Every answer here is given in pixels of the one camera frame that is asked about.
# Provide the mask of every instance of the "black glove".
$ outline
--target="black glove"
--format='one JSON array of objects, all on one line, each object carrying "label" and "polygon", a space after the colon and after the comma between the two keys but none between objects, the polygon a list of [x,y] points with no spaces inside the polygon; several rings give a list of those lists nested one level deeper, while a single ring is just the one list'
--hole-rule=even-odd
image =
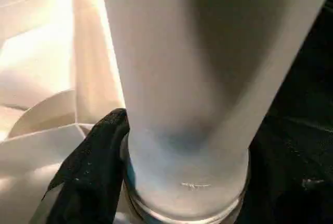
[{"label": "black glove", "polygon": [[129,130],[125,109],[95,124],[62,163],[30,224],[113,223],[123,180],[120,145]]}]

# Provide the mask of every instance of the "white tube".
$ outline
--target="white tube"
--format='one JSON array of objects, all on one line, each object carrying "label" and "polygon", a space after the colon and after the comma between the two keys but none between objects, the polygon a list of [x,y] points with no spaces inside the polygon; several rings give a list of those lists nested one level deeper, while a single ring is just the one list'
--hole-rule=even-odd
[{"label": "white tube", "polygon": [[228,214],[249,144],[324,0],[105,1],[137,199],[164,222]]}]

